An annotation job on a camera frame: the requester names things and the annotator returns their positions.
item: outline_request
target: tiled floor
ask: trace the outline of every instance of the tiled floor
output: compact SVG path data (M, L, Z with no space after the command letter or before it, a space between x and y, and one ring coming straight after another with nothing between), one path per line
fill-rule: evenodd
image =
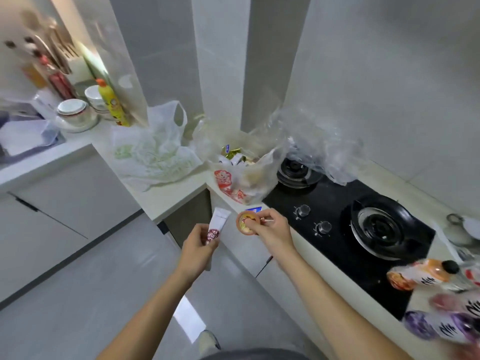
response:
M142 214L0 311L2 360L93 359L164 282L179 254ZM183 298L154 358L197 359L195 339L204 328L224 349L301 348L321 358L224 246Z

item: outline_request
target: hand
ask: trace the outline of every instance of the hand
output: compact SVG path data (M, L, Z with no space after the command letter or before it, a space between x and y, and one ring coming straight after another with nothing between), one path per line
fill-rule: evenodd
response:
M257 215L261 223L247 218L245 225L260 236L261 241L275 259L283 260L285 256L297 253L286 217L273 208L260 211Z
M183 242L177 272L185 276L190 283L195 282L195 279L205 270L213 252L219 246L220 239L218 237L208 245L204 245L207 241L207 233L208 224L197 223Z

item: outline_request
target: forearm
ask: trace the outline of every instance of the forearm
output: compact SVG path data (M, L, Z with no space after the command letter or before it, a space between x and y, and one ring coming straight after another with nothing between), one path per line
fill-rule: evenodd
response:
M182 272L173 272L97 359L152 359L178 303L191 285Z
M359 315L297 252L278 261L340 360L410 359Z

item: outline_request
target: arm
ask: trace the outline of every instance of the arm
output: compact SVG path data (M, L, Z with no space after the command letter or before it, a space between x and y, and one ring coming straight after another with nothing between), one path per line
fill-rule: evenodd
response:
M351 308L295 249L290 226L276 210L258 212L262 224L246 220L290 278L307 311L340 360L403 360L408 354Z
M204 271L219 245L219 239L216 238L209 245L203 246L202 239L205 241L207 232L207 224L195 225L183 244L175 271L100 353L98 360L153 358L178 303Z

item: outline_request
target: white shoe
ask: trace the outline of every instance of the white shoe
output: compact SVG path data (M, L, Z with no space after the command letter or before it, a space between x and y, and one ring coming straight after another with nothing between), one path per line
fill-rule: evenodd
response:
M220 350L220 344L212 332L203 330L198 336L198 349L201 356L210 355Z

